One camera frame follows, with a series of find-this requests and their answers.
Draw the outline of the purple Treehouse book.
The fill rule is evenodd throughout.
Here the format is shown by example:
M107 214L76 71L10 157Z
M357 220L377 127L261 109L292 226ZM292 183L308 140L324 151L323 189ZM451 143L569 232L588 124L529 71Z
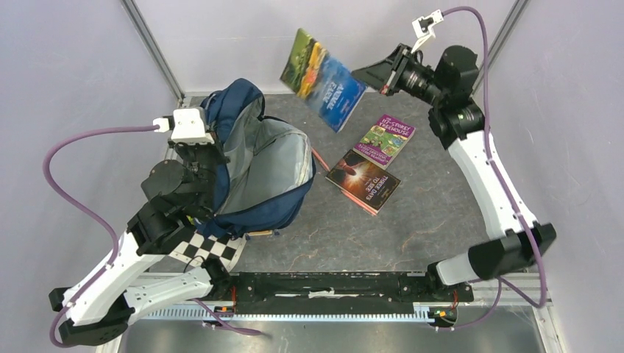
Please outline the purple Treehouse book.
M412 139L416 128L391 115L383 115L355 144L354 152L386 170L406 143Z

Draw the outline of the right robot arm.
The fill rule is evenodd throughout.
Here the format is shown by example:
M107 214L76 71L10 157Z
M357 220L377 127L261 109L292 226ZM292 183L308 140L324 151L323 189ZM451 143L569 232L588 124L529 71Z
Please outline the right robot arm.
M522 203L500 158L486 116L472 98L477 54L463 46L446 48L435 68L419 52L400 44L387 58L352 71L352 76L384 96L403 91L429 104L434 135L464 174L481 210L487 242L428 266L425 291L446 299L455 285L489 280L538 265L556 239Z

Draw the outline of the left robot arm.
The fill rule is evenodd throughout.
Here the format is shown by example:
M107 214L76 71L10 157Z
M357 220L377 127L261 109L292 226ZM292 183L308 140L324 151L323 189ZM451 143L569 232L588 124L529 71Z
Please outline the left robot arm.
M175 143L175 160L158 163L142 182L146 203L113 239L106 258L82 281L49 294L55 346L100 346L144 316L173 304L210 296L223 299L231 280L215 258L151 285L135 280L196 233L195 221L214 217L219 167L227 161L216 143Z

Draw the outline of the Animal Farm book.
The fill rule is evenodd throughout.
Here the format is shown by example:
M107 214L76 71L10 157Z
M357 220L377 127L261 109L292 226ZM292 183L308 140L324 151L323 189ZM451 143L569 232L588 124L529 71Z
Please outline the Animal Farm book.
M280 81L336 133L366 91L366 85L303 28L294 36Z

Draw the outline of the navy blue backpack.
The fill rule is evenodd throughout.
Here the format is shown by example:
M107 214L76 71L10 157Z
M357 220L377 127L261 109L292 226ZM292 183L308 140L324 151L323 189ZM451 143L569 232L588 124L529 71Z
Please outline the navy blue backpack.
M263 92L244 78L201 102L230 161L217 172L214 218L196 222L200 235L236 239L283 229L297 217L316 173L311 142L266 115L265 105Z

